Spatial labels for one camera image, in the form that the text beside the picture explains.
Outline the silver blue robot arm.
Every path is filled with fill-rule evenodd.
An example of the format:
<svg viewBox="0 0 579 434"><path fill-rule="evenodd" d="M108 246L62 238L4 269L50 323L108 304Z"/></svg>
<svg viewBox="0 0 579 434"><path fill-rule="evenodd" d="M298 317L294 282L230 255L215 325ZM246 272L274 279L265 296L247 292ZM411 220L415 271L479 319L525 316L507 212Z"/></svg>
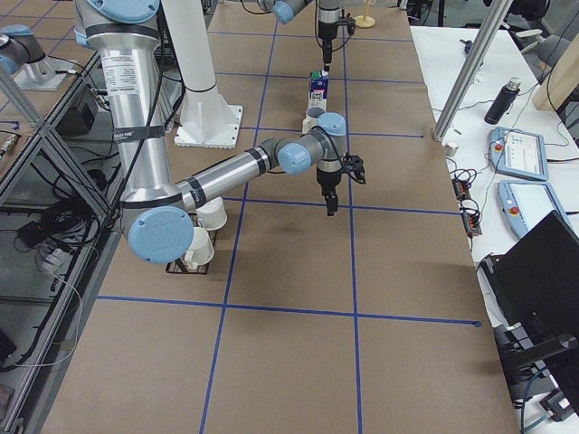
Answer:
<svg viewBox="0 0 579 434"><path fill-rule="evenodd" d="M336 211L346 152L346 121L337 113L321 115L300 137L266 140L184 181L172 180L166 148L170 113L154 56L159 14L166 18L185 88L177 141L233 146L242 120L242 108L229 105L217 88L199 2L79 1L75 9L78 42L101 59L124 171L120 227L136 256L161 264L181 258L194 238L192 210L275 167L290 175L315 167L327 210Z"/></svg>
<svg viewBox="0 0 579 434"><path fill-rule="evenodd" d="M314 30L322 52L323 71L330 71L338 27L346 18L341 1L257 0L256 3L264 13L272 13L283 25L289 24L310 4L314 4Z"/></svg>

